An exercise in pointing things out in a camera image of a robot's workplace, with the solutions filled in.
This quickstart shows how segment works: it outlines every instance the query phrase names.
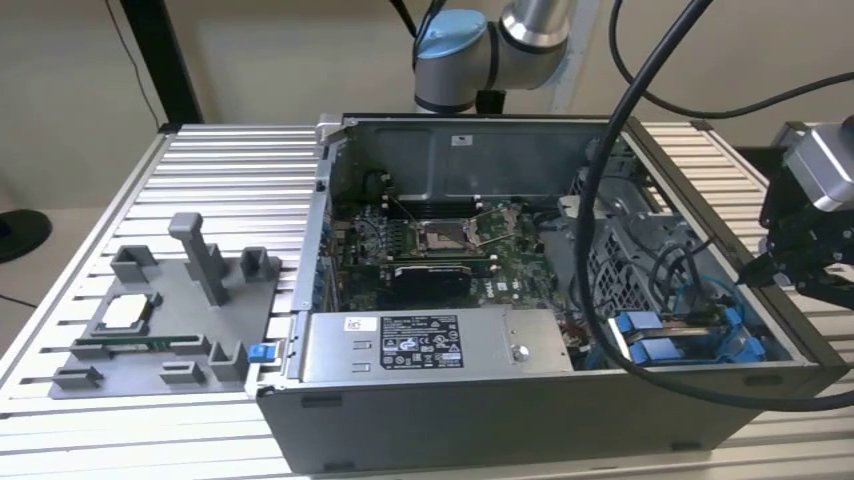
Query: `motherboard chip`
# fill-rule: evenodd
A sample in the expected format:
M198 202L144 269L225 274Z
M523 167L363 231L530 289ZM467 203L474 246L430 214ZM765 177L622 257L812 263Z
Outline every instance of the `motherboard chip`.
M395 268L391 290L397 300L414 302L469 295L471 268L457 265L414 265Z

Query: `blue tab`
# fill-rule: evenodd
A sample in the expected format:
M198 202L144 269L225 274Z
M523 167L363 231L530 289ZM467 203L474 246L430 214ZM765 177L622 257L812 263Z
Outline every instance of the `blue tab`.
M446 57L475 43L486 31L486 17L477 10L443 10L434 18L418 49L418 58Z
M250 363L271 363L277 361L277 346L257 343L250 347Z

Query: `blue latch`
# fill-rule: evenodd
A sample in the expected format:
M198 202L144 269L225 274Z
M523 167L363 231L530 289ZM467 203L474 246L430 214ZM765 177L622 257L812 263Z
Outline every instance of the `blue latch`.
M277 361L277 346L257 343L250 347L250 363L273 363Z

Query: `beige wall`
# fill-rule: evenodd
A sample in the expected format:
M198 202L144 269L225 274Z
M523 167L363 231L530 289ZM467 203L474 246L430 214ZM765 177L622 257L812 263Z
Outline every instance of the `beige wall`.
M621 39L633 68L685 1L626 1ZM427 3L407 1L417 16ZM505 3L450 5L495 18ZM410 111L411 41L386 0L167 4L210 121L309 124L325 111ZM607 113L625 89L607 56L609 7L603 2L574 113ZM689 106L726 108L850 69L852 18L850 0L720 0L654 89ZM132 41L131 48L136 54ZM144 72L143 79L159 108ZM762 143L785 120L850 113L853 89L717 125L734 142ZM514 92L507 110L546 112L550 102L550 91ZM670 118L649 105L640 114ZM0 1L0 198L38 208L104 205L152 136L103 1Z
M686 0L626 0L620 45L637 71ZM609 113L626 89L612 62L607 23L599 19L571 103L574 113ZM694 109L730 109L826 76L854 70L854 1L718 0L670 58L652 91ZM841 120L854 113L854 83L830 87L777 107L713 125L736 144L766 144L788 120ZM672 120L645 101L637 115Z
M421 19L430 2L409 0ZM498 18L505 1L455 0ZM313 123L323 112L411 112L411 38L387 0L170 0L209 121ZM514 94L547 111L547 90Z
M0 1L0 203L106 205L154 132L104 3Z

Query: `motherboard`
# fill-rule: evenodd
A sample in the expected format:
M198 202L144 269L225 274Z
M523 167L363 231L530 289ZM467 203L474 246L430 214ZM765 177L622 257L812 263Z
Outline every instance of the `motherboard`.
M535 224L543 213L526 202L445 208L471 212L465 218L419 218L423 210L394 200L351 212L334 226L342 310L503 305L566 314Z

